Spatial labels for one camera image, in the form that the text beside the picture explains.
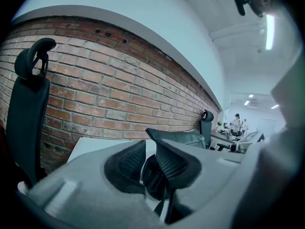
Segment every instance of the office chair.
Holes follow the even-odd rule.
[[[211,131],[212,131],[212,121],[214,120],[214,115],[205,110],[202,114],[202,118],[200,120],[200,134],[204,137],[205,147],[209,148],[211,145]]]
[[[24,49],[15,61],[18,77],[10,98],[5,139],[14,162],[26,175],[23,181],[27,178],[30,181],[29,186],[45,176],[40,167],[40,141],[50,89],[50,81],[45,78],[47,51],[55,46],[53,39],[40,39],[31,48]],[[41,72],[33,75],[32,69],[39,59],[42,60]]]

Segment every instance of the person in white shirt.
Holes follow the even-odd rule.
[[[245,136],[249,129],[249,126],[248,126],[248,122],[247,122],[247,119],[244,119],[244,122],[243,122],[243,125],[242,125],[242,133],[243,135]]]
[[[232,129],[236,132],[238,132],[240,130],[242,126],[242,121],[240,120],[240,116],[239,114],[235,115],[235,120],[233,121],[233,126]]]

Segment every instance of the black mesh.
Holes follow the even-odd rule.
[[[156,159],[169,181],[187,168],[187,161],[184,158],[160,144],[157,144]]]
[[[145,145],[140,145],[120,159],[119,169],[130,179],[140,181],[141,169],[145,160],[146,148]]]

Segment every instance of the desk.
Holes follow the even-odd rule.
[[[217,150],[218,143],[230,147],[232,144],[234,144],[236,142],[237,142],[237,140],[229,139],[226,134],[221,134],[216,131],[211,132],[211,147],[215,148],[215,150]],[[228,152],[229,149],[224,148],[222,151]]]

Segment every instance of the white wall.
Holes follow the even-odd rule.
[[[273,109],[273,110],[270,109],[270,111],[259,110],[259,109],[252,109],[239,104],[231,105],[227,115],[228,118],[227,120],[225,120],[225,122],[233,121],[235,119],[235,114],[237,113],[240,115],[241,120],[247,119],[249,125],[248,133],[256,131],[258,119],[275,120],[276,121],[275,132],[280,131],[286,125],[286,121],[284,120],[283,115],[278,109]]]
[[[184,0],[27,0],[14,22],[50,15],[99,19],[143,37],[174,58],[222,108],[225,77],[218,51]]]

